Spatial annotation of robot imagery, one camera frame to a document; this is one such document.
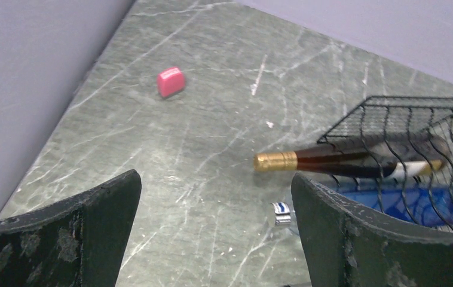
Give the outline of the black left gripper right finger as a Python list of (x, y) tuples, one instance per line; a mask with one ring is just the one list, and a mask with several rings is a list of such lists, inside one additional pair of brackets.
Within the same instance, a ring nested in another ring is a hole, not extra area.
[(313, 286), (453, 286), (453, 233), (390, 217), (301, 173), (291, 192)]

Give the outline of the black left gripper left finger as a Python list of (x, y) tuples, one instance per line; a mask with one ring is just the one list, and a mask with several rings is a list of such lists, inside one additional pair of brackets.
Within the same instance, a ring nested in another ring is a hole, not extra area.
[(128, 170), (0, 220), (0, 286), (115, 286), (141, 191)]

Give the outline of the blue clear glass bottle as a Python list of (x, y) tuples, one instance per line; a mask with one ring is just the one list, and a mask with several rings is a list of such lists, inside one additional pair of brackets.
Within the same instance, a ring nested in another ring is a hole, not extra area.
[(453, 186), (325, 182), (326, 188), (389, 216), (426, 227), (453, 225)]

